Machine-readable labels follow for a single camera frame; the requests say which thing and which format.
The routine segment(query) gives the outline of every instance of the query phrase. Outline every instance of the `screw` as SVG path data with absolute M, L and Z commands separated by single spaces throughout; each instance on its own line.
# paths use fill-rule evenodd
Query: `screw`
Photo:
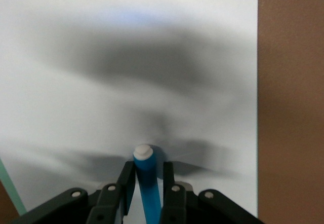
M 116 186 L 115 185 L 111 185 L 108 187 L 108 190 L 109 191 L 114 191 L 116 189 Z
M 72 193 L 71 196 L 75 198 L 75 197 L 79 197 L 80 195 L 81 195 L 80 191 L 75 191 L 75 192 Z
M 180 190 L 180 187 L 177 186 L 177 185 L 174 185 L 174 186 L 171 188 L 171 190 L 174 191 L 174 192 L 177 192 L 177 191 Z
M 205 197 L 208 199 L 212 199 L 214 197 L 214 194 L 212 192 L 206 192 Z

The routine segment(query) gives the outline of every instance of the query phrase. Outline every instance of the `blue marker barrel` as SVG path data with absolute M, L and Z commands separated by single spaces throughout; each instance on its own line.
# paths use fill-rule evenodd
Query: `blue marker barrel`
M 156 178 L 156 158 L 153 149 L 146 144 L 139 145 L 134 151 L 134 163 L 140 185 L 146 224 L 158 224 L 161 202 Z

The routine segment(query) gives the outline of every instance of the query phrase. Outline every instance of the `white cap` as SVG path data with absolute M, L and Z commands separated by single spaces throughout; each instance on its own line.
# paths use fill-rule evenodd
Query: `white cap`
M 153 149 L 147 144 L 141 144 L 135 148 L 133 155 L 137 160 L 144 161 L 153 155 Z

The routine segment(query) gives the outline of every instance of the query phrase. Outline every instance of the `brown table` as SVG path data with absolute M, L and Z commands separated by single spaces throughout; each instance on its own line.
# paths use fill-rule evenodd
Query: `brown table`
M 323 223 L 324 0 L 259 0 L 258 38 L 259 217 Z

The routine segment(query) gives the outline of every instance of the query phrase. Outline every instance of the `green tape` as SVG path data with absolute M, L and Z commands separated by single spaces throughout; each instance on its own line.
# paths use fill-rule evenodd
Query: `green tape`
M 18 194 L 14 184 L 12 183 L 10 176 L 9 176 L 8 172 L 6 171 L 6 168 L 5 168 L 4 164 L 2 163 L 1 159 L 0 159 L 0 180 L 3 184 L 3 186 L 5 187 L 12 203 L 16 207 L 19 215 L 25 214 L 27 212 L 26 208 L 25 208 L 24 204 L 22 203 L 22 201 L 19 197 L 19 194 Z

